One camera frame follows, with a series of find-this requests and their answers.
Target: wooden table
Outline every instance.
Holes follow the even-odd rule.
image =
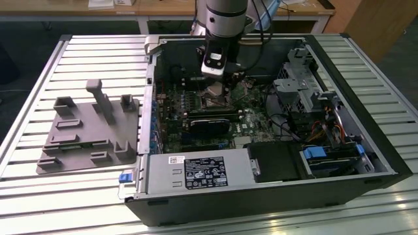
[[[321,33],[334,15],[317,0],[291,4],[279,9],[275,21],[314,21],[311,32]],[[0,0],[0,21],[136,21],[142,34],[150,34],[148,21],[191,21],[195,0],[136,0],[132,6],[116,5],[114,9],[88,10],[88,0]]]
[[[325,9],[317,0],[288,5],[292,12],[278,9],[275,21],[314,21],[311,33],[322,33],[329,18],[335,10]],[[191,21],[195,14],[195,0],[140,0],[139,27],[142,34],[148,34],[148,21]]]
[[[139,3],[88,10],[88,0],[0,0],[0,21],[138,21]]]

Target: white sticker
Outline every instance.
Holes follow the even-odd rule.
[[[122,15],[134,15],[135,11],[118,11],[116,14],[122,14]]]
[[[318,15],[333,15],[334,12],[318,12]]]
[[[220,54],[216,54],[216,53],[211,53],[211,54],[210,54],[210,58],[214,59],[214,60],[220,60],[222,55],[220,55]]]
[[[168,164],[184,163],[184,156],[172,156],[168,158]]]

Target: barcode sticker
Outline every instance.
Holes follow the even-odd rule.
[[[184,156],[171,156],[168,158],[168,164],[184,163]]]

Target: workbench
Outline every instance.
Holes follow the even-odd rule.
[[[315,37],[411,171],[418,173],[417,110],[350,38],[338,34]],[[168,227],[143,225],[123,204],[135,186],[119,188],[119,174],[135,164],[37,175],[36,160],[56,114],[52,106],[57,96],[72,96],[76,103],[92,102],[85,82],[102,79],[111,100],[122,94],[142,100],[148,64],[144,41],[144,35],[61,37],[0,147],[3,234],[369,235],[418,229],[418,175],[342,206]],[[322,71],[319,76],[331,90]]]
[[[311,33],[322,33],[335,10],[325,9],[318,0],[279,9],[275,21],[314,21]],[[0,21],[136,21],[142,34],[150,34],[148,21],[192,21],[194,0],[136,0],[132,6],[88,11],[88,0],[1,0]]]

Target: motherboard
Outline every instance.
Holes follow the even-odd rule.
[[[263,109],[266,86],[244,79],[216,96],[218,85],[188,91],[174,84],[158,95],[164,153],[243,148],[276,139]]]

